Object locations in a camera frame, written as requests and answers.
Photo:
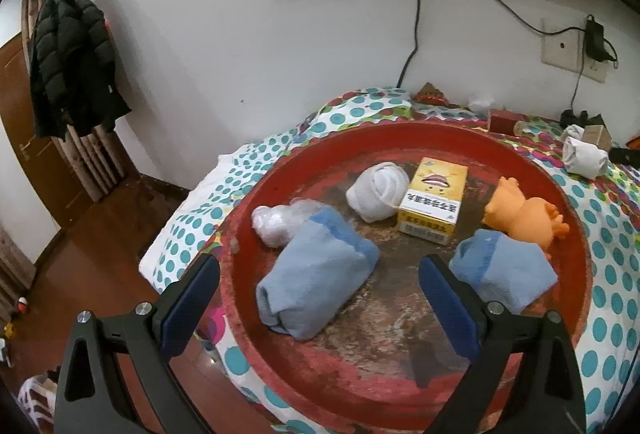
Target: window curtain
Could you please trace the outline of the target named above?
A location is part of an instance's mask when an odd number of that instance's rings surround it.
[[[33,28],[44,0],[22,0],[22,48],[27,69],[30,67],[29,46]],[[126,176],[124,163],[118,157],[119,140],[101,125],[86,137],[79,137],[72,125],[67,126],[65,140],[52,138],[62,158],[80,180],[95,202],[109,194]]]
[[[0,326],[11,322],[20,297],[31,287],[36,268],[0,227]]]

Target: brown door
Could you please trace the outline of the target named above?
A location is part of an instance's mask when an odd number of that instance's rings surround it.
[[[0,48],[0,117],[31,185],[58,224],[68,227],[92,201],[53,141],[35,137],[21,34]]]

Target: bed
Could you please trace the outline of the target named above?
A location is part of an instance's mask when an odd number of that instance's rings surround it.
[[[364,122],[440,120],[486,130],[486,121],[467,109],[417,104],[403,90],[367,88],[325,104],[301,124],[222,155],[218,165],[189,194],[140,262],[140,273],[159,293],[180,278],[199,251],[220,245],[220,224],[282,155],[313,138]],[[521,137],[494,135],[544,169],[567,195],[589,243],[593,286],[586,329],[575,350],[584,387],[588,432],[612,413],[623,382],[625,394],[640,377],[631,366],[638,343],[640,297],[640,173],[611,165],[596,182],[571,175],[561,161],[557,123],[528,117]],[[248,401],[284,432],[329,432],[302,416],[264,385],[233,338],[221,305],[207,311],[207,343]]]

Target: black jacket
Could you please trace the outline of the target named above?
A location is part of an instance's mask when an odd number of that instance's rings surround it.
[[[44,0],[31,39],[31,102],[37,137],[113,131],[130,112],[115,88],[104,14],[89,0]]]

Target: round red tray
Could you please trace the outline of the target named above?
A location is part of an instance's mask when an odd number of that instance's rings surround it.
[[[344,193],[359,173],[393,161],[411,177],[425,157],[468,167],[460,217],[451,244],[442,247],[395,230],[395,218],[364,223]],[[448,261],[460,240],[481,227],[484,205],[498,178],[515,177],[526,197],[555,204],[571,227],[550,249],[559,282],[526,313],[560,311],[574,346],[584,329],[591,269],[582,225],[562,190],[538,166],[486,133],[433,122],[393,122],[342,131],[281,158],[225,220],[222,299],[242,353],[263,381],[290,406],[337,432],[423,430],[463,374],[417,282],[422,257],[436,252]],[[317,337],[298,342],[271,332],[258,318],[255,287],[271,270],[278,251],[267,248],[251,225],[258,205],[294,197],[331,204],[380,248],[370,279]],[[505,403],[519,356],[512,356],[488,412]]]

